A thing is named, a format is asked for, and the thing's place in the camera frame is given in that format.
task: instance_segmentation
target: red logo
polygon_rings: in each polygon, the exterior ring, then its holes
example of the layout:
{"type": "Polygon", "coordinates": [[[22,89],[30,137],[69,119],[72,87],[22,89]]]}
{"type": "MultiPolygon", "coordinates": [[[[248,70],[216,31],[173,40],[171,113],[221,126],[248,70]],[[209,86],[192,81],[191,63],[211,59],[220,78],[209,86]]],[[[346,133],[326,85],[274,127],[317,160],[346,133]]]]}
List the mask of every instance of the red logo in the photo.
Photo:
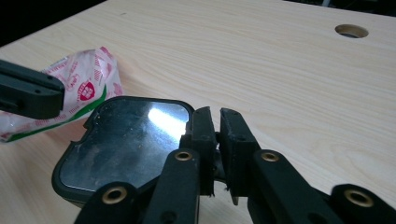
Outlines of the red logo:
{"type": "Polygon", "coordinates": [[[95,96],[95,88],[91,82],[84,82],[78,88],[78,97],[81,101],[91,100],[95,96]]]}

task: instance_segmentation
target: snack package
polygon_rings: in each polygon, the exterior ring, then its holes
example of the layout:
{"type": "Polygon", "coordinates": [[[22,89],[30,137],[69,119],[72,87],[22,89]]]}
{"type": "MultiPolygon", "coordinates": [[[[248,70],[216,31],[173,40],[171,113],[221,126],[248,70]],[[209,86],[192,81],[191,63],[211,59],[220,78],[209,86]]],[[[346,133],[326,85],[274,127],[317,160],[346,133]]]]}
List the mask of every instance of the snack package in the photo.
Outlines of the snack package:
{"type": "Polygon", "coordinates": [[[117,60],[104,47],[66,56],[42,72],[64,84],[64,109],[54,119],[29,119],[0,111],[1,142],[15,141],[86,118],[103,101],[123,95],[117,60]]]}

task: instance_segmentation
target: black plastic part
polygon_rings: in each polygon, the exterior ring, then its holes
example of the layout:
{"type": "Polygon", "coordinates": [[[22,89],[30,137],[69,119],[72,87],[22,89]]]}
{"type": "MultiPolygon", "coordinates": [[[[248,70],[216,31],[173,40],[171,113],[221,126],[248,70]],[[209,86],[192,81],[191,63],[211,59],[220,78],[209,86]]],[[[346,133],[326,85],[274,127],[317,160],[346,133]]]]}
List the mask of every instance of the black plastic part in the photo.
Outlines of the black plastic part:
{"type": "Polygon", "coordinates": [[[359,186],[335,186],[330,195],[330,205],[346,223],[396,223],[396,210],[370,190],[359,186]]]}
{"type": "Polygon", "coordinates": [[[199,165],[200,156],[191,149],[181,148],[169,154],[144,224],[198,222],[199,165]]]}
{"type": "Polygon", "coordinates": [[[84,205],[75,223],[137,223],[141,218],[137,196],[136,189],[128,183],[104,185],[84,205]]]}
{"type": "Polygon", "coordinates": [[[64,84],[15,63],[0,60],[0,110],[32,119],[52,119],[64,107],[64,84]]]}
{"type": "Polygon", "coordinates": [[[234,110],[220,110],[219,150],[227,188],[233,197],[247,197],[250,190],[248,163],[260,146],[242,115],[234,110]]]}
{"type": "MultiPolygon", "coordinates": [[[[61,173],[64,170],[64,165],[71,161],[72,155],[78,155],[81,158],[85,158],[84,160],[87,160],[87,162],[78,162],[73,165],[76,171],[73,174],[70,174],[70,176],[75,179],[92,181],[92,183],[94,182],[95,184],[98,183],[98,188],[104,185],[100,185],[100,182],[104,180],[108,181],[107,183],[114,181],[128,182],[125,181],[125,178],[138,175],[134,172],[126,173],[127,170],[133,169],[133,161],[138,160],[137,157],[151,159],[152,161],[158,163],[158,165],[160,164],[158,161],[155,161],[155,157],[153,156],[145,157],[143,154],[137,154],[136,157],[133,155],[127,155],[125,157],[125,154],[119,153],[119,150],[125,151],[130,149],[128,141],[141,141],[141,139],[133,138],[131,136],[128,136],[127,138],[123,137],[124,134],[128,132],[128,130],[133,128],[132,126],[134,124],[130,121],[130,119],[134,116],[133,111],[141,109],[131,107],[129,102],[166,103],[182,106],[189,114],[189,121],[186,123],[186,134],[191,134],[191,117],[193,108],[184,102],[133,96],[118,96],[111,98],[101,103],[95,108],[94,111],[92,111],[90,117],[84,124],[84,127],[87,129],[87,131],[84,133],[84,136],[82,136],[81,140],[78,142],[71,142],[66,152],[57,162],[52,173],[51,181],[52,187],[58,195],[70,203],[82,207],[96,191],[96,189],[83,189],[79,186],[71,186],[70,184],[64,183],[64,181],[61,179],[61,173]],[[123,111],[127,112],[117,111],[117,108],[119,107],[122,107],[123,111]],[[97,156],[97,153],[101,151],[111,151],[111,158],[108,157],[108,154],[105,157],[97,156]],[[106,163],[103,162],[103,159],[109,163],[114,163],[116,160],[125,160],[127,163],[122,166],[117,165],[113,167],[114,169],[105,169],[104,167],[106,166],[106,163]],[[93,175],[87,173],[84,175],[84,172],[95,172],[95,174],[93,175]]],[[[164,161],[166,160],[167,154],[168,153],[164,154],[164,161]]],[[[157,179],[158,176],[153,177],[144,186],[135,187],[139,193],[147,192],[155,186],[157,179]]]]}
{"type": "Polygon", "coordinates": [[[218,144],[209,107],[197,109],[192,114],[192,149],[201,157],[201,195],[214,194],[215,150],[218,144]]]}
{"type": "Polygon", "coordinates": [[[344,223],[282,154],[255,152],[251,170],[276,223],[344,223]]]}

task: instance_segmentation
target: table surface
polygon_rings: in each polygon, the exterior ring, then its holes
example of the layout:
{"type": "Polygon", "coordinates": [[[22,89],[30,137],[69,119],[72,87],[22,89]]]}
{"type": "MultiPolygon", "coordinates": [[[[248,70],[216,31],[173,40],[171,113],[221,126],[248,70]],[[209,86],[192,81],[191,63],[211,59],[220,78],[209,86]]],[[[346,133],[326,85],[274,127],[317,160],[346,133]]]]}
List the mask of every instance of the table surface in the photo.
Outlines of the table surface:
{"type": "MultiPolygon", "coordinates": [[[[242,113],[262,148],[312,187],[351,183],[396,207],[396,19],[275,0],[109,0],[0,48],[41,70],[106,47],[127,95],[242,113]],[[368,36],[337,34],[340,24],[368,36]]],[[[0,223],[72,223],[79,208],[51,174],[84,120],[0,145],[0,223]]],[[[223,184],[201,197],[201,223],[251,223],[223,184]]]]}

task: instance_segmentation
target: wooden table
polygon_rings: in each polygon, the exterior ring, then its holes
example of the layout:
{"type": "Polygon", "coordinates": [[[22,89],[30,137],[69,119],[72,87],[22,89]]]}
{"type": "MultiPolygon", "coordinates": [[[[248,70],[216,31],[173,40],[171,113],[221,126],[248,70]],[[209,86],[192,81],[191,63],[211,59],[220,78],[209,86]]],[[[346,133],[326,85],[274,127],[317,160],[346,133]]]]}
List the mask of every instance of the wooden table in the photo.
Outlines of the wooden table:
{"type": "MultiPolygon", "coordinates": [[[[106,47],[126,94],[242,113],[262,148],[326,193],[367,188],[396,207],[396,19],[279,0],[109,0],[0,48],[41,70],[106,47]],[[340,24],[364,38],[337,34],[340,24]]],[[[0,145],[0,223],[72,223],[79,208],[50,183],[84,120],[0,145]]],[[[251,223],[225,186],[201,198],[201,223],[251,223]]]]}

